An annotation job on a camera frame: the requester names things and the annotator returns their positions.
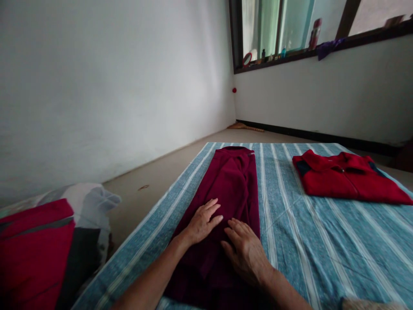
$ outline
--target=wrist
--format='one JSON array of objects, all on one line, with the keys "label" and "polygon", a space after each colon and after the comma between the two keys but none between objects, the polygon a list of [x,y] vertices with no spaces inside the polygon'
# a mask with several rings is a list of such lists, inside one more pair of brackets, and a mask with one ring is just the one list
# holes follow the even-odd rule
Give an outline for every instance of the wrist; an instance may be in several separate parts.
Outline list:
[{"label": "wrist", "polygon": [[281,272],[275,269],[273,266],[262,269],[261,276],[258,277],[258,283],[261,289],[268,291],[278,281]]},{"label": "wrist", "polygon": [[193,245],[193,242],[185,229],[181,231],[179,235],[175,236],[173,241],[179,244],[185,251]]}]

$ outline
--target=window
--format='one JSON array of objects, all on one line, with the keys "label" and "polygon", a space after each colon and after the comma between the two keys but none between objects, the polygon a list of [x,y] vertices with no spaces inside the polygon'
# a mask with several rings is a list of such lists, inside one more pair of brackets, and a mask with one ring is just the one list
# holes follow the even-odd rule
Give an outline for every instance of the window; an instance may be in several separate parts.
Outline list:
[{"label": "window", "polygon": [[350,35],[380,28],[392,17],[404,15],[402,19],[407,20],[412,13],[412,0],[362,0]]},{"label": "window", "polygon": [[[338,49],[413,33],[413,22],[409,21],[413,0],[229,0],[229,3],[234,73],[315,56],[316,51],[308,47],[318,19],[321,19],[318,45],[348,37]],[[284,48],[286,58],[280,59]],[[247,53],[252,54],[251,62],[244,64]]]}]

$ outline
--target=window frame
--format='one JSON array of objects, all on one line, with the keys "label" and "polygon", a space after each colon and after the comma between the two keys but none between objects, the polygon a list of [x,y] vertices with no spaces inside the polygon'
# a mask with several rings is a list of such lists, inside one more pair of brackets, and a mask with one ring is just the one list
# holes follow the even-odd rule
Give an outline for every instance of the window frame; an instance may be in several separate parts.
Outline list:
[{"label": "window frame", "polygon": [[[230,27],[231,27],[231,43],[232,43],[232,62],[234,74],[243,72],[258,70],[261,68],[272,67],[275,65],[281,65],[287,62],[297,61],[305,58],[317,56],[317,51],[308,50],[304,48],[302,50],[288,51],[285,58],[272,60],[270,62],[264,62],[255,64],[256,61],[252,61],[248,67],[243,67],[242,60],[243,55],[243,35],[242,35],[242,0],[228,0],[229,1],[229,15],[230,15]],[[348,36],[350,33],[353,21],[356,17],[357,10],[360,6],[361,0],[347,0],[343,15],[340,20],[339,28],[337,30],[336,39],[345,37],[345,41],[342,42],[334,51],[345,50],[348,48],[358,47],[374,42],[393,39],[401,37],[407,34],[413,34],[413,18],[408,19],[400,24],[390,28],[377,28],[370,31],[366,31],[360,34]],[[282,11],[284,6],[284,0],[280,0],[280,9],[277,25],[277,40],[275,44],[275,51],[279,50],[280,31],[282,23]]]}]

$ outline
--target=red fabric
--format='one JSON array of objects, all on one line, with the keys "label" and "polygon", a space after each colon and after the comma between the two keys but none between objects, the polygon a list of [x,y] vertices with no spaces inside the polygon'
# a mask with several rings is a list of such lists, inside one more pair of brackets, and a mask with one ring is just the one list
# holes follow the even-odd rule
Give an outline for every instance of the red fabric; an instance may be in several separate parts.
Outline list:
[{"label": "red fabric", "polygon": [[191,221],[195,211],[210,199],[218,198],[221,207],[213,216],[222,222],[179,262],[165,295],[179,302],[207,309],[253,309],[257,291],[235,272],[220,245],[229,241],[224,232],[228,220],[237,218],[259,232],[258,186],[254,152],[229,146],[215,151],[191,204],[179,222],[173,237]]},{"label": "red fabric", "polygon": [[0,298],[6,309],[54,309],[65,275],[73,220],[59,228],[24,231],[73,215],[66,199],[1,220]]},{"label": "red fabric", "polygon": [[369,156],[341,152],[324,157],[308,150],[294,156],[293,163],[308,195],[413,205],[408,194],[384,176]]},{"label": "red fabric", "polygon": [[0,234],[1,239],[15,236],[25,230],[45,225],[73,215],[66,199],[60,199],[0,219],[0,224],[12,223]]}]

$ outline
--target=purple cloth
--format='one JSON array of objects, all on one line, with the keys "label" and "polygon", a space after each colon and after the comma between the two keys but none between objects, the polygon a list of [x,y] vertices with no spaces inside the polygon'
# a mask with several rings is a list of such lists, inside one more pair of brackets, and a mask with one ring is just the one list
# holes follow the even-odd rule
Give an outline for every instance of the purple cloth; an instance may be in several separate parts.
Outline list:
[{"label": "purple cloth", "polygon": [[345,41],[345,38],[341,38],[338,40],[330,41],[330,42],[325,42],[317,47],[317,55],[318,55],[318,61],[326,58],[328,54],[330,54],[333,50],[336,49],[336,47],[343,43]]},{"label": "purple cloth", "polygon": [[258,292],[234,271],[220,241],[228,220],[247,223],[260,237],[258,184],[254,151],[229,146],[215,151],[211,164],[173,237],[191,221],[195,211],[210,199],[221,207],[213,216],[224,219],[200,243],[192,246],[175,269],[165,295],[179,302],[207,309],[254,309]]}]

